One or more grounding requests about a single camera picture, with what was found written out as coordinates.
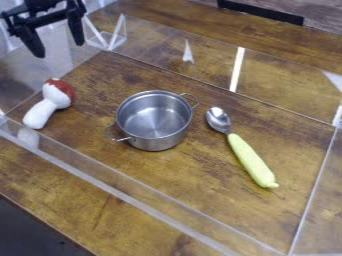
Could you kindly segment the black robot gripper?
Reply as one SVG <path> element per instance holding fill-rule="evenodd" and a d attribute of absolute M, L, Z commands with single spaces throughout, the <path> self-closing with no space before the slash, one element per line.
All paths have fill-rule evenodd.
<path fill-rule="evenodd" d="M 22 3 L 0 13 L 8 32 L 17 36 L 37 58 L 45 57 L 45 48 L 36 29 L 65 20 L 77 46 L 84 44 L 81 18 L 86 12 L 82 0 L 22 0 Z"/>

